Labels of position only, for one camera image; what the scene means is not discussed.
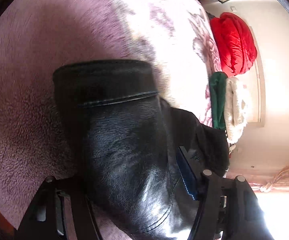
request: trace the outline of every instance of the red pillow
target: red pillow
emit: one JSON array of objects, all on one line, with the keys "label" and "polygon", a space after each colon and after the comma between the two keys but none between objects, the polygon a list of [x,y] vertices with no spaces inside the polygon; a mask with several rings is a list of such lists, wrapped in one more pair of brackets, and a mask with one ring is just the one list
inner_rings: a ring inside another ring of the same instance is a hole
[{"label": "red pillow", "polygon": [[228,77],[248,71],[257,58],[257,49],[247,24],[235,14],[224,12],[220,18],[211,19],[210,25],[222,71]]}]

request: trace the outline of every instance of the purple plush fabric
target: purple plush fabric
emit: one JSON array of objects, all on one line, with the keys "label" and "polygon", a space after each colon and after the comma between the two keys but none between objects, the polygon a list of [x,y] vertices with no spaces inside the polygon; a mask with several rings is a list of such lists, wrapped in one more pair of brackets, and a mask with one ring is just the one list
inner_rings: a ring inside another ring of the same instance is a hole
[{"label": "purple plush fabric", "polygon": [[[217,47],[197,0],[15,0],[0,17],[0,211],[18,227],[46,176],[75,173],[52,73],[74,62],[153,65],[161,96],[211,125]],[[98,215],[104,239],[128,239]]]}]

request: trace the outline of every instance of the green blanket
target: green blanket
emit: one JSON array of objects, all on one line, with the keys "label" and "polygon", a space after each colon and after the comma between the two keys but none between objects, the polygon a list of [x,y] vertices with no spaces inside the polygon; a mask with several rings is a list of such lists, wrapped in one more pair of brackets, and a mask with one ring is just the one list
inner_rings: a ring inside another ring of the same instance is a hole
[{"label": "green blanket", "polygon": [[228,76],[224,72],[214,72],[209,79],[209,89],[211,97],[211,112],[213,128],[224,131],[224,102],[225,88]]}]

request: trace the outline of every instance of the black fabric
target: black fabric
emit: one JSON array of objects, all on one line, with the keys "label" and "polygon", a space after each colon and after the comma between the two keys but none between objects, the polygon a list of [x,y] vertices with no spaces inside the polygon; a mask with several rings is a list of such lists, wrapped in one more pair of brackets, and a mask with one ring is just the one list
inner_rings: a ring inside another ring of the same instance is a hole
[{"label": "black fabric", "polygon": [[225,166],[208,166],[228,155],[225,135],[161,99],[145,62],[65,66],[53,81],[89,198],[133,239],[186,239],[198,202],[185,190],[175,151],[185,146],[203,156],[206,168]]}]

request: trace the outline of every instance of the white fluffy towel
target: white fluffy towel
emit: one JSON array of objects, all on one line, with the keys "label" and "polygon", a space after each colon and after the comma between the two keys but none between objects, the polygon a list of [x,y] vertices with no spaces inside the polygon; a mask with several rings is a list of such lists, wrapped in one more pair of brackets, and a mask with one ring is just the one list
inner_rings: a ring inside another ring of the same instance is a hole
[{"label": "white fluffy towel", "polygon": [[224,104],[224,120],[228,142],[236,143],[247,124],[248,92],[236,77],[227,79]]}]

